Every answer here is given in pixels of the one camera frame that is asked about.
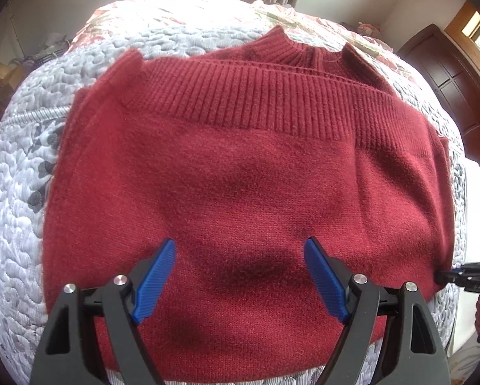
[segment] folded sweater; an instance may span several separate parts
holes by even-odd
[[[103,285],[171,237],[177,262],[140,334],[162,377],[238,382],[325,364],[341,325],[303,243],[430,300],[454,244],[448,144],[346,45],[281,28],[190,59],[129,51],[67,118],[43,284]],[[382,337],[383,321],[373,340]],[[114,367],[105,324],[103,358]]]

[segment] quilted bedspread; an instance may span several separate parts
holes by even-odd
[[[232,22],[210,28],[191,25],[128,30],[90,45],[74,47],[31,73],[13,96],[0,123],[0,355],[19,385],[27,384],[35,350],[47,321],[42,292],[42,226],[49,181],[58,158],[58,146],[74,94],[91,86],[130,47],[146,59],[157,56],[188,57],[218,48],[240,45],[266,33],[271,24]],[[339,34],[308,33],[288,27],[294,40],[338,51],[347,41]],[[438,133],[450,140],[451,184],[455,201],[455,251],[453,265],[464,261],[466,249],[466,185],[461,163],[464,148],[458,129],[441,108],[423,78],[396,56],[386,56],[399,70],[377,60],[378,54],[361,51],[362,56],[393,85],[407,103],[422,112]],[[455,317],[459,291],[449,284],[429,303],[443,344],[446,345]],[[370,346],[359,384],[371,380],[380,350],[380,341]],[[263,382],[270,385],[314,383],[321,368]],[[112,383],[120,375],[108,373]]]

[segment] wooden headboard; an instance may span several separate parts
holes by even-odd
[[[466,157],[480,165],[480,74],[435,24],[413,36],[397,55],[425,78],[461,132]]]

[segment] metal screw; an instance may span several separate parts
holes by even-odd
[[[366,284],[368,282],[368,278],[363,274],[356,274],[354,275],[354,282],[356,284]]]
[[[65,287],[63,287],[63,291],[66,294],[72,294],[76,290],[76,285],[74,284],[67,284]]]
[[[413,293],[418,291],[418,285],[416,285],[414,282],[406,282],[406,289]]]
[[[128,277],[126,275],[117,275],[113,279],[113,283],[115,285],[124,285],[128,281]]]

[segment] window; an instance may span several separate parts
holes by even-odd
[[[480,71],[480,14],[470,1],[444,30]]]

